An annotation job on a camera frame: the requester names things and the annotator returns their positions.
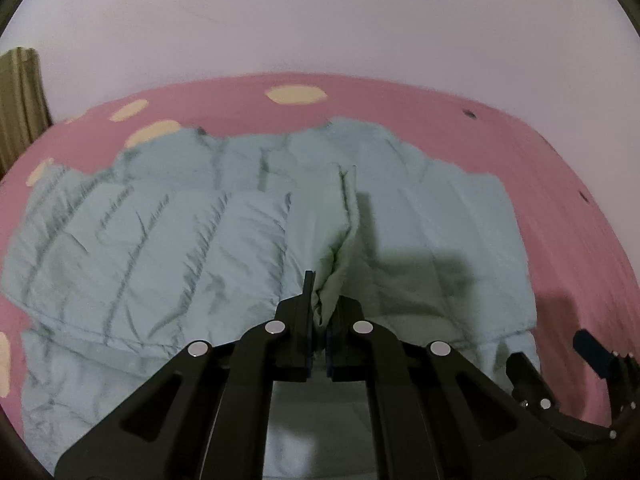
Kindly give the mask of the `light blue puffer jacket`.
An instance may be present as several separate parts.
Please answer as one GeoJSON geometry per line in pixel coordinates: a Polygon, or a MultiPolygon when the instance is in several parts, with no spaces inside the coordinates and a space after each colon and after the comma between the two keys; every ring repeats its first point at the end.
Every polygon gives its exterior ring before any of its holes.
{"type": "Polygon", "coordinates": [[[536,356],[535,296],[502,183],[334,118],[298,133],[183,129],[84,174],[54,165],[3,259],[26,312],[22,419],[47,469],[189,342],[267,322],[314,272],[314,325],[339,296],[412,344],[439,339],[508,388],[536,356]]]}

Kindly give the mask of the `pink polka dot bedspread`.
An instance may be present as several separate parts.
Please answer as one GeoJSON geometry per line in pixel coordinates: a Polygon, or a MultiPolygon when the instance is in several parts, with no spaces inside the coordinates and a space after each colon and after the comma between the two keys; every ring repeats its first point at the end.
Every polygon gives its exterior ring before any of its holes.
{"type": "Polygon", "coordinates": [[[428,156],[497,176],[518,218],[538,310],[542,374],[566,414],[606,424],[605,382],[572,346],[589,330],[620,354],[639,350],[639,285],[625,249],[578,175],[525,122],[488,105],[405,84],[320,74],[196,80],[145,90],[58,122],[1,183],[1,236],[20,222],[32,178],[51,162],[108,166],[158,122],[213,136],[284,133],[333,117],[375,122],[428,156]]]}

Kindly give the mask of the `striped green brown pillow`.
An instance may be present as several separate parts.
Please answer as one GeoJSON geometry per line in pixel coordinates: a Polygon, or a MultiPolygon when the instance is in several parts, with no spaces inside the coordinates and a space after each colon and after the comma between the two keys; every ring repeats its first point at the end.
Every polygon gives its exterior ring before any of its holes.
{"type": "Polygon", "coordinates": [[[4,176],[52,126],[52,119],[44,96],[38,52],[13,48],[1,55],[0,62],[0,157],[4,176]]]}

